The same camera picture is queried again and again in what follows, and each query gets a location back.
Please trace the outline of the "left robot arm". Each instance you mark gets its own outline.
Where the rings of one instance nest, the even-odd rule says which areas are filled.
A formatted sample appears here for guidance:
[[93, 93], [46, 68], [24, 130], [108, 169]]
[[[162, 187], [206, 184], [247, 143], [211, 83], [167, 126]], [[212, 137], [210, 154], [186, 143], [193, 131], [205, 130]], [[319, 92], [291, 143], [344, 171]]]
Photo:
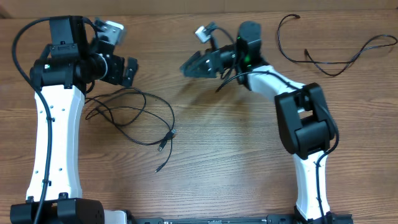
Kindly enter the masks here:
[[101, 80], [130, 87], [137, 60], [113, 54], [124, 26], [83, 16], [48, 19], [52, 41], [29, 73], [35, 93], [35, 161], [25, 202], [12, 205], [12, 223], [134, 223], [128, 210], [107, 210], [83, 198], [78, 171], [80, 118], [87, 85]]

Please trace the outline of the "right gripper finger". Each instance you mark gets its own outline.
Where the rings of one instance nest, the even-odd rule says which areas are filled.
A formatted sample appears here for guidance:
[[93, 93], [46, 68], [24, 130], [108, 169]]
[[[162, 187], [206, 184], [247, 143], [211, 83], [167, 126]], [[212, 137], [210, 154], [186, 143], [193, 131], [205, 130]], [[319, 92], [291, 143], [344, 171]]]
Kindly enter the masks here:
[[192, 78], [216, 78], [216, 73], [210, 60], [183, 64], [183, 74], [185, 77]]
[[205, 73], [205, 56], [200, 51], [195, 52], [180, 66], [182, 73]]

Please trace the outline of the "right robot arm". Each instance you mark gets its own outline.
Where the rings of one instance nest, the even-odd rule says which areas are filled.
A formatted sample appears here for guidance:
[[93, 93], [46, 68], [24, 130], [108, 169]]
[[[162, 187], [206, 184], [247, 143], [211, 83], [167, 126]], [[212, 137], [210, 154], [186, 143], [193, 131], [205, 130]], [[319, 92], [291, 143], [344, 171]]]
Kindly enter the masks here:
[[223, 77], [223, 86], [233, 80], [275, 104], [280, 140], [293, 156], [297, 200], [291, 215], [268, 215], [263, 223], [352, 223], [351, 215], [330, 210], [326, 196], [326, 160], [340, 140], [321, 86], [294, 82], [277, 72], [261, 54], [261, 26], [243, 22], [237, 38], [219, 47], [214, 22], [200, 26], [196, 37], [211, 47], [196, 52], [181, 67], [186, 77]]

